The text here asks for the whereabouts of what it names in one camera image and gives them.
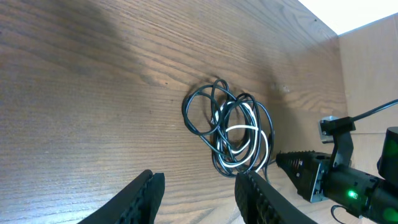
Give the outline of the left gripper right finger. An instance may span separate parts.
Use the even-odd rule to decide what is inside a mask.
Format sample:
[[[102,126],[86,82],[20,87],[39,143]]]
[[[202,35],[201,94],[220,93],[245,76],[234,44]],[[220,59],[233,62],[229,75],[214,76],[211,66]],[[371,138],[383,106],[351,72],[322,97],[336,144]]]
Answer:
[[[258,173],[238,173],[234,196],[245,224],[316,224]]]

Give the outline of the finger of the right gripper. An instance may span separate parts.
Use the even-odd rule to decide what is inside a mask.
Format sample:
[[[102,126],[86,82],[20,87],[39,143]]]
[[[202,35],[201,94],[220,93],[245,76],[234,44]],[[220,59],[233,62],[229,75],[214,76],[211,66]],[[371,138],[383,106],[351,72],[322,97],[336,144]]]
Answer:
[[[275,159],[292,181],[299,195],[312,195],[320,168],[313,151],[279,153]]]

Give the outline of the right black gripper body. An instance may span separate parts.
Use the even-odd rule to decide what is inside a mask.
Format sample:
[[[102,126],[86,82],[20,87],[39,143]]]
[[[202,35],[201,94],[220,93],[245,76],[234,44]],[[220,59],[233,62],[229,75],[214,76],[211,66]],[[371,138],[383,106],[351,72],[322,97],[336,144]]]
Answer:
[[[298,194],[310,203],[321,202],[323,178],[329,170],[330,154],[322,152],[304,152],[298,175]]]

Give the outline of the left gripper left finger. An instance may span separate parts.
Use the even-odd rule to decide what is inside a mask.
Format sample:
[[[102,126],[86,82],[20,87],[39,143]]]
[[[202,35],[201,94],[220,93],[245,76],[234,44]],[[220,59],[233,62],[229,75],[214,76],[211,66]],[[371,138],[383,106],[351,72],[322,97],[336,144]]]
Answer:
[[[154,224],[165,192],[165,175],[147,169],[79,224]]]

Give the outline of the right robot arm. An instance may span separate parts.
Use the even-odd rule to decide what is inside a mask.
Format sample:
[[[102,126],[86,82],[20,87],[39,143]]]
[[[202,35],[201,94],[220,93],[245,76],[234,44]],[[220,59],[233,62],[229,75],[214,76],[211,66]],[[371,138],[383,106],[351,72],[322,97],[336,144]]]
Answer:
[[[353,141],[349,132],[333,136],[332,154],[315,151],[280,153],[277,165],[310,203],[332,200],[355,217],[397,223],[397,128],[386,131],[379,175],[350,166]]]

